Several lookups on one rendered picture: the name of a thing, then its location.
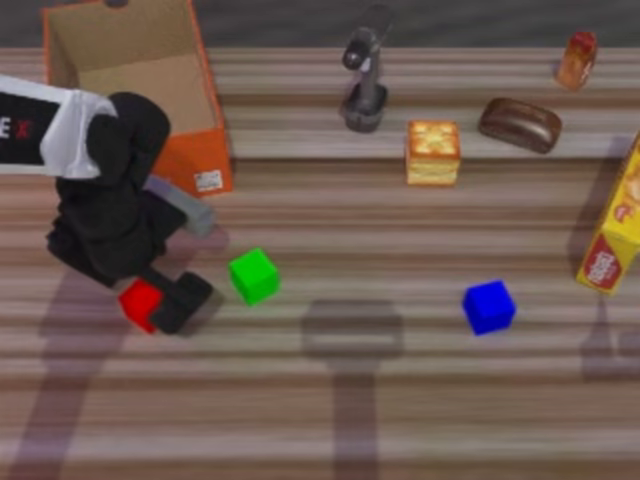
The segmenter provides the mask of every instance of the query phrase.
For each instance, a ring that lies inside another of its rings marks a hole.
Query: wooden table
[[[37,54],[0,52],[0,73],[38,78]],[[49,257],[49,179],[0,177],[2,478],[638,478],[640,272],[601,299],[573,269],[619,165],[601,140],[638,129],[640,51],[603,52],[577,95],[541,73],[555,51],[390,51],[397,93],[373,136],[330,114],[338,54],[212,53],[236,191],[211,200],[210,239],[178,235],[162,262],[224,297],[185,337],[133,330],[110,292]],[[294,73],[302,59],[313,75]],[[474,136],[497,92],[575,121],[558,152]],[[404,185],[412,112],[461,122],[454,189]],[[283,285],[248,308],[226,265],[255,246]],[[476,338],[460,299],[494,278],[520,312]]]

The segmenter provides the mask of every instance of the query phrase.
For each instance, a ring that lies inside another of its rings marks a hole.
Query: black microscope
[[[360,70],[360,81],[344,104],[347,127],[359,133],[374,132],[382,121],[388,90],[378,83],[380,47],[391,28],[393,13],[386,5],[369,7],[351,35],[342,56],[348,70]]]

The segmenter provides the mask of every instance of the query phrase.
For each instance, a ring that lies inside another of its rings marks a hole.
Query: red letter x
[[[18,120],[16,123],[16,138],[26,139],[29,138],[31,129],[31,120]]]

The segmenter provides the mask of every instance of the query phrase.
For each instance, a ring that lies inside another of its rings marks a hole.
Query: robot
[[[380,48],[391,29],[392,20],[393,14],[386,5],[369,7],[342,56],[346,69],[361,73],[360,81],[344,105],[345,123],[358,133],[374,132],[382,121],[388,90],[378,83]]]
[[[48,251],[114,291],[137,278],[120,295],[129,319],[148,333],[180,332],[213,287],[191,272],[174,282],[152,264],[178,229],[207,236],[215,221],[206,204],[151,175],[171,130],[166,114],[134,93],[107,98],[0,76],[0,118],[2,170],[55,178]]]

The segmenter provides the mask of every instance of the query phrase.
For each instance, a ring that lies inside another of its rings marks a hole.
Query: yellow snack box
[[[640,133],[623,162],[578,282],[613,294],[640,250]]]
[[[452,186],[460,167],[458,126],[453,122],[409,122],[407,184]]]

